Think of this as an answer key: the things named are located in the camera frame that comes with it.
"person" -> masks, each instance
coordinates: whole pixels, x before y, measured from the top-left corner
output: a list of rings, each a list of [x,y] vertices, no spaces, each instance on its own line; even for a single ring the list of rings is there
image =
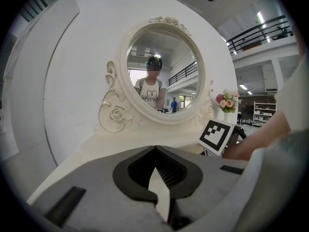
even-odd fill
[[[176,98],[174,97],[172,104],[170,105],[170,109],[172,110],[172,113],[175,113],[176,109],[177,109],[177,101],[175,101],[175,100],[176,100]]]
[[[134,88],[149,106],[154,109],[163,109],[166,84],[157,78],[162,69],[162,59],[151,56],[145,64],[147,77],[138,79]]]
[[[223,153],[223,158],[249,160],[256,149],[269,147],[278,139],[288,136],[291,132],[308,129],[309,52],[295,22],[291,18],[289,21],[296,37],[300,64],[275,96],[279,109],[255,133],[239,144],[227,148]]]

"person in blue shirt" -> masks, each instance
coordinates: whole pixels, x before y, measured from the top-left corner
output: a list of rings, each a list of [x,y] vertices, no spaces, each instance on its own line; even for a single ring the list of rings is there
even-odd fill
[[[172,113],[175,113],[176,112],[176,109],[177,109],[177,101],[175,101],[176,98],[174,97],[173,98],[173,101],[172,101],[172,104],[170,105],[170,108],[172,110]]]

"black slot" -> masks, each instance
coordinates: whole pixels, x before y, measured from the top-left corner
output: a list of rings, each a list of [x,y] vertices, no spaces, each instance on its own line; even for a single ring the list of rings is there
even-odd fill
[[[85,192],[83,188],[72,187],[45,215],[45,218],[61,228]]]
[[[244,171],[244,169],[242,168],[235,168],[235,167],[226,166],[226,165],[222,166],[220,169],[223,171],[227,171],[227,172],[230,172],[233,174],[239,174],[239,175],[241,175],[242,172]]]

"carved rose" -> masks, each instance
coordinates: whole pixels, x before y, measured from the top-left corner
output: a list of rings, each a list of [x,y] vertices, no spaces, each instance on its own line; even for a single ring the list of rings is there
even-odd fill
[[[164,20],[165,20],[165,23],[171,24],[173,26],[178,26],[179,24],[179,21],[173,17],[168,16],[168,17],[165,17]]]
[[[125,116],[125,111],[124,111],[124,109],[121,109],[121,108],[114,108],[110,112],[110,117],[115,122],[118,122],[118,121],[124,119],[124,116]]]
[[[212,110],[211,107],[210,107],[208,110],[206,110],[204,116],[205,116],[206,118],[210,118],[210,117],[212,117],[212,115],[213,115],[213,110]]]
[[[163,17],[161,16],[158,16],[154,19],[154,22],[160,22],[160,21],[163,21]]]
[[[125,120],[131,120],[133,118],[133,115],[130,115],[128,112],[125,111],[122,107],[116,107],[110,112],[110,118],[114,122],[120,122],[123,119]]]
[[[184,24],[180,24],[179,28],[182,29],[182,30],[185,30],[185,31],[187,30],[187,28],[184,26]]]

